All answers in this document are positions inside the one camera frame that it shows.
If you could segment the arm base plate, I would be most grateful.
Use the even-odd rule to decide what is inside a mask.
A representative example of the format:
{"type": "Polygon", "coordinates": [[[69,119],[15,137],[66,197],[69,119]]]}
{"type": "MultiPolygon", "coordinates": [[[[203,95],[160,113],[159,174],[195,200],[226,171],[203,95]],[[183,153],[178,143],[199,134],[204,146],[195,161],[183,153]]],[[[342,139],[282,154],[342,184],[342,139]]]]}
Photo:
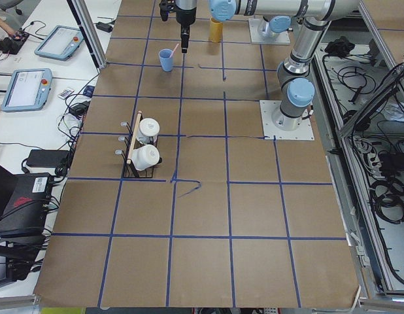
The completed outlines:
{"type": "Polygon", "coordinates": [[[289,45],[289,16],[263,16],[248,20],[251,42],[254,44],[289,45]]]}
{"type": "Polygon", "coordinates": [[[281,101],[260,100],[263,137],[268,140],[314,141],[308,110],[298,118],[288,118],[280,111],[281,101]]]}

